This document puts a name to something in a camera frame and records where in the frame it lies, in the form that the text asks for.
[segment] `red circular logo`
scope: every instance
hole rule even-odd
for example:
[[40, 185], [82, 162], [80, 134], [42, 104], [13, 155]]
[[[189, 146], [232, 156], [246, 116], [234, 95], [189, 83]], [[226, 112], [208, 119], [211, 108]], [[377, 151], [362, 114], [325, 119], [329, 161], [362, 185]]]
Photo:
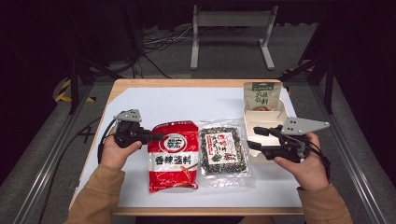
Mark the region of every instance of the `red circular logo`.
[[167, 134], [160, 142], [160, 148], [164, 152], [178, 153], [187, 147], [186, 138], [178, 133]]

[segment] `white label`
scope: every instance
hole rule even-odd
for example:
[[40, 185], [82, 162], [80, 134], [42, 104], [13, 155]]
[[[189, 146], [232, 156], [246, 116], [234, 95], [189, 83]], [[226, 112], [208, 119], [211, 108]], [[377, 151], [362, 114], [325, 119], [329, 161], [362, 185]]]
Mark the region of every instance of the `white label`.
[[209, 164], [239, 162], [232, 133], [212, 133], [205, 135]]
[[161, 152], [149, 153], [148, 155], [150, 158], [150, 171], [182, 171], [185, 169], [196, 170], [197, 168], [198, 152]]

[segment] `clear plastic bag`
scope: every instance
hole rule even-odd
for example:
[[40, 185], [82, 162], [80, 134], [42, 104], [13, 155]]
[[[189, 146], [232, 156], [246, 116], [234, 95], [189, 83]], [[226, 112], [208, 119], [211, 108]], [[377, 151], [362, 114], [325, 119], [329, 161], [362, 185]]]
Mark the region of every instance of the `clear plastic bag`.
[[248, 145], [241, 119], [195, 122], [199, 128], [201, 175], [211, 187], [252, 187]]

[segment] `person's right hand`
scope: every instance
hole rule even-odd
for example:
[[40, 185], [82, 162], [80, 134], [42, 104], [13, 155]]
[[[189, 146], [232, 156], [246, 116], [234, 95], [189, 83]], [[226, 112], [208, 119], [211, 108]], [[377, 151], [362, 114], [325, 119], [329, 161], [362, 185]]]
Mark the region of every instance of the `person's right hand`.
[[[320, 147], [316, 134], [307, 133], [306, 137], [309, 142]], [[329, 185], [324, 165], [320, 156], [316, 153], [310, 152], [309, 156], [301, 163], [295, 163], [280, 157], [275, 157], [274, 161], [285, 170], [291, 172], [305, 190], [321, 189]]]

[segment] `seaweed snack bag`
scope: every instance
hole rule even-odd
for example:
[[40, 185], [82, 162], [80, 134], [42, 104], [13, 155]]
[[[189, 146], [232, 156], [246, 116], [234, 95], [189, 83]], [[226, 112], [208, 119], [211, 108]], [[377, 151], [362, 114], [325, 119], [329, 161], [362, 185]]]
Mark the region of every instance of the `seaweed snack bag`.
[[164, 133], [162, 141], [148, 142], [149, 192], [170, 188], [198, 189], [198, 127], [189, 120], [157, 125], [152, 133]]
[[244, 101], [246, 110], [271, 111], [279, 101], [282, 82], [247, 82], [244, 84]]
[[200, 129], [201, 168], [204, 176], [240, 175], [248, 171], [240, 129], [227, 122]]

